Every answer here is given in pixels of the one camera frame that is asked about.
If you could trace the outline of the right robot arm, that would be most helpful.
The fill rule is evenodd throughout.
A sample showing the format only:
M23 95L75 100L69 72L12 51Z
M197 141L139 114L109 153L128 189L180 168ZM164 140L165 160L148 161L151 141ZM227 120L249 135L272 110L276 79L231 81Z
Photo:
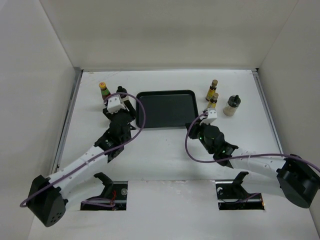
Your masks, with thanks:
M300 208L309 208L320 189L320 168L294 154L255 154L225 140L218 127L186 123L186 139L199 140L212 156L211 163L242 170L233 180L238 198L266 193L286 198Z

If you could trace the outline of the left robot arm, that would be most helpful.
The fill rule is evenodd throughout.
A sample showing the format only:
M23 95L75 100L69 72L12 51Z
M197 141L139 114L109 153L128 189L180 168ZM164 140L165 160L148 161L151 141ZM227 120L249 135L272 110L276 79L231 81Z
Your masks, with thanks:
M51 227L73 205L113 210L121 204L114 182L102 168L134 139L132 121L137 113L129 97L121 92L105 100L103 113L110 123L104 134L65 168L47 177L34 178L28 197L20 203L21 208L28 208L45 227Z

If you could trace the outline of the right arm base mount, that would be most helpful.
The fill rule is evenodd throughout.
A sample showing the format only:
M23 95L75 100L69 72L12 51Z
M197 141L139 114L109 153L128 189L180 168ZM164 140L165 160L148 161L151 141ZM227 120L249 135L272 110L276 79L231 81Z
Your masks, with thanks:
M261 193L248 193L242 186L249 173L241 171L234 179L215 182L220 211L265 210Z

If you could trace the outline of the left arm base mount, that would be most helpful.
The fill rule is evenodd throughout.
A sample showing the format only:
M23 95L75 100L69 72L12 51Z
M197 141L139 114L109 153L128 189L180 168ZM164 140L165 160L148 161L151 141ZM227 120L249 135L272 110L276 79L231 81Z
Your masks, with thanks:
M104 173L96 173L103 189L99 195L92 196L80 204L81 211L125 211L129 183L127 181L113 181Z

